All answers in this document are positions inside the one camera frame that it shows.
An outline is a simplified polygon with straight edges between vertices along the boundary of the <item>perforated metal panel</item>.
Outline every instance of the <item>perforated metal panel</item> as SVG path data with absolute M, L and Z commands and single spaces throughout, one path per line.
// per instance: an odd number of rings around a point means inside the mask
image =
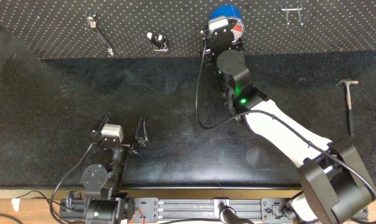
M 0 0 L 0 23 L 39 58 L 108 57 L 94 31 L 85 29 L 86 12 L 95 11 L 115 57 L 196 57 L 200 30 L 225 4 L 242 13 L 248 55 L 376 50 L 376 0 Z M 287 25 L 281 6 L 299 5 L 304 24 L 289 12 Z M 164 34 L 170 51 L 154 52 L 147 32 Z

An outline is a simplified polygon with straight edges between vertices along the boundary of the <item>white tag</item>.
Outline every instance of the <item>white tag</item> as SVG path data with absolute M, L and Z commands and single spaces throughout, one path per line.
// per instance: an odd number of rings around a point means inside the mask
M 14 207 L 14 211 L 18 212 L 19 211 L 19 202 L 21 201 L 20 198 L 13 198 L 11 200 L 12 206 Z

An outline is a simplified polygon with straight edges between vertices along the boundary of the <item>blue tape roll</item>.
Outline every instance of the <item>blue tape roll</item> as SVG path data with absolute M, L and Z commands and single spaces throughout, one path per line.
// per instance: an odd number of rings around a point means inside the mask
M 231 6 L 231 5 L 220 6 L 211 13 L 209 19 L 215 19 L 220 16 L 225 16 L 228 20 L 230 19 L 236 20 L 237 24 L 240 23 L 240 25 L 242 26 L 242 31 L 240 32 L 233 31 L 233 34 L 235 36 L 235 39 L 238 39 L 241 36 L 243 36 L 243 33 L 245 32 L 245 25 L 243 23 L 243 18 L 238 8 L 236 8 L 235 6 Z

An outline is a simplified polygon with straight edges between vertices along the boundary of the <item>wooden surface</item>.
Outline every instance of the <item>wooden surface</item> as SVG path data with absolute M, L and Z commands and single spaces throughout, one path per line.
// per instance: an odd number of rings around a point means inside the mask
M 0 191 L 0 197 L 17 197 L 19 195 L 23 195 L 28 190 L 6 190 L 6 191 Z M 46 196 L 50 196 L 51 191 L 43 190 Z M 64 193 L 68 192 L 66 190 L 65 192 L 61 191 L 60 195 L 64 195 Z M 155 197 L 159 198 L 212 198 L 213 196 L 217 196 L 219 193 L 222 194 L 222 192 L 218 192 L 217 190 L 163 190 L 158 191 L 158 195 L 156 195 L 157 191 L 153 190 L 142 190 L 142 191 L 133 191 L 131 193 L 131 196 L 133 197 L 145 197 L 147 195 L 152 195 L 152 197 L 155 195 Z M 283 195 L 289 195 L 285 197 L 291 197 L 295 194 L 295 191 L 261 191 L 257 192 L 254 190 L 226 190 L 225 194 L 226 197 L 230 198 L 259 198 L 258 195 L 265 194 L 267 197 L 284 197 Z M 28 197 L 38 197 L 36 193 L 28 195 Z M 0 213 L 5 215 L 10 215 L 18 220 L 20 220 L 23 224 L 26 223 L 57 223 L 50 215 L 49 212 L 49 205 L 48 203 L 43 199 L 21 199 L 19 202 L 19 211 L 16 212 L 12 206 L 12 199 L 0 199 Z M 55 211 L 59 210 L 59 206 L 54 204 Z M 373 202 L 369 205 L 369 219 L 370 221 L 376 219 L 376 202 Z M 0 217 L 0 223 L 15 223 L 12 220 L 8 220 L 5 218 Z

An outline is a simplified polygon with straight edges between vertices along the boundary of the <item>hammer handle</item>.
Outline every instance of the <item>hammer handle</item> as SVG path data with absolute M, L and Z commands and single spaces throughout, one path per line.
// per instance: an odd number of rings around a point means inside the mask
M 352 118 L 351 109 L 347 110 L 347 129 L 349 130 L 349 137 L 353 138 L 354 134 L 354 120 Z

